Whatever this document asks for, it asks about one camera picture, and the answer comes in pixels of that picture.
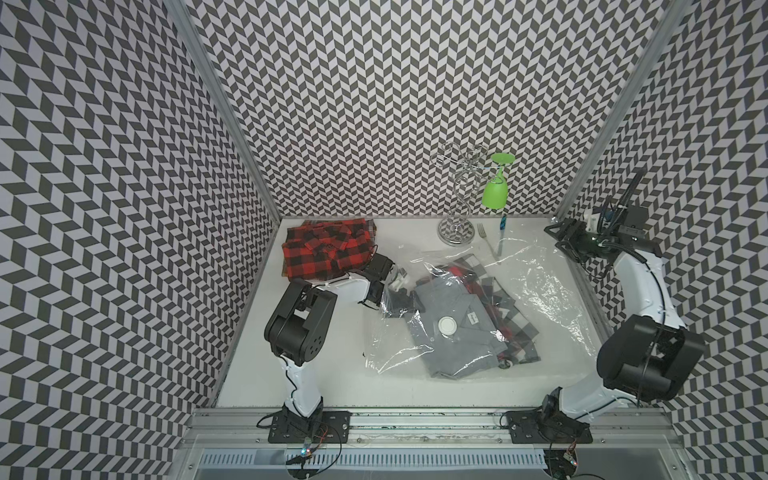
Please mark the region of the red black checked shirt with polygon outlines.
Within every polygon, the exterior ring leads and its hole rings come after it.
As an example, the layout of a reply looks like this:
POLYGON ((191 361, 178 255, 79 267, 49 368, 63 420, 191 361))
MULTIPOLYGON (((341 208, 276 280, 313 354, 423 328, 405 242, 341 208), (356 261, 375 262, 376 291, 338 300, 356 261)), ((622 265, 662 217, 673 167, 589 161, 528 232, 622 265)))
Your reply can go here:
POLYGON ((375 253, 375 233, 373 221, 364 218, 308 221, 289 228, 281 245, 283 275, 330 280, 362 269, 375 253))

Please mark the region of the grey garment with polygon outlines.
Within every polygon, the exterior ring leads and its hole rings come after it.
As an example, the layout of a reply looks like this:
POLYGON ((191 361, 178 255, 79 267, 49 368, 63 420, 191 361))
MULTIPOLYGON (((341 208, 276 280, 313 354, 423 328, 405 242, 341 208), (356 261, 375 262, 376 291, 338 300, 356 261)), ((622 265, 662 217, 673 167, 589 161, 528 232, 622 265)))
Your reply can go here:
POLYGON ((479 297, 455 276, 420 281, 411 291, 414 311, 406 325, 430 376, 458 380, 498 366, 505 344, 479 297), (451 337, 441 335, 437 322, 453 317, 458 325, 451 337))

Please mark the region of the clear vacuum bag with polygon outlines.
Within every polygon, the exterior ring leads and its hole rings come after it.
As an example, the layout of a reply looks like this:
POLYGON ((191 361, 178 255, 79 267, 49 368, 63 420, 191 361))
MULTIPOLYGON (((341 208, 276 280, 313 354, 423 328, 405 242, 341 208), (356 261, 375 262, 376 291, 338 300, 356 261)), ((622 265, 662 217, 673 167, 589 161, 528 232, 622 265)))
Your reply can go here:
POLYGON ((387 250, 394 265, 366 324, 366 367, 465 382, 590 372, 600 342, 562 255, 538 241, 501 246, 387 250))

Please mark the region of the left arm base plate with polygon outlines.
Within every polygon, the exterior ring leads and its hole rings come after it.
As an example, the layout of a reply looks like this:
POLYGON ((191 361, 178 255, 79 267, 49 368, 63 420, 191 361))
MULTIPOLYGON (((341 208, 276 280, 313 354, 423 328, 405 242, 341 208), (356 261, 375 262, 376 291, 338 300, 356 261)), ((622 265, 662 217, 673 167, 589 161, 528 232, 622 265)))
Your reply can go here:
POLYGON ((346 444, 352 413, 345 410, 330 410, 315 413, 309 418, 301 417, 283 407, 274 417, 268 429, 270 444, 302 444, 307 438, 312 443, 346 444))

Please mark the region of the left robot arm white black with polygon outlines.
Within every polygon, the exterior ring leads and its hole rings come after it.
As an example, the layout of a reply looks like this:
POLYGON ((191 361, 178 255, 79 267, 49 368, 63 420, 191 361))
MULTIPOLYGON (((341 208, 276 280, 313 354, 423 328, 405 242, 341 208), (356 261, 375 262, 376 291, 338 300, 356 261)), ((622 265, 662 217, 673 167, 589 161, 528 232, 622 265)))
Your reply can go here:
POLYGON ((322 411, 322 396, 307 364, 324 346, 336 307, 376 307, 394 269, 392 260, 376 253, 362 269, 331 280, 289 282, 264 330, 288 382, 284 406, 289 412, 310 419, 322 411))

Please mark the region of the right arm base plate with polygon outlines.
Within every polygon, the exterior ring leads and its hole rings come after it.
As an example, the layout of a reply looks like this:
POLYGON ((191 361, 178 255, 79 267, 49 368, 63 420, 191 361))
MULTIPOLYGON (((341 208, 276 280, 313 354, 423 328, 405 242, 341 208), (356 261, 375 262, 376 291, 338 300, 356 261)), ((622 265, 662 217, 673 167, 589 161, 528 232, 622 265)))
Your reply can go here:
POLYGON ((588 423, 561 412, 544 415, 541 410, 507 411, 503 414, 513 444, 591 444, 588 423))

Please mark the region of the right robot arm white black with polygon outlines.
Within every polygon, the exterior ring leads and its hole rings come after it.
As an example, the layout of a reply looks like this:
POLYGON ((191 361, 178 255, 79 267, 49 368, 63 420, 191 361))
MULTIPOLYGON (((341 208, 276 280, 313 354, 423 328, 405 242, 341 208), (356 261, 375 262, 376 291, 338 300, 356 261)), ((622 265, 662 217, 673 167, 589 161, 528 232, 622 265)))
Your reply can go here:
POLYGON ((673 399, 703 357, 706 343, 673 307, 660 245, 631 227, 591 232, 586 222, 575 219, 545 231, 571 260, 603 259, 610 264, 622 286, 627 318, 603 342, 593 373, 545 397, 540 420, 582 423, 621 400, 641 404, 673 399))

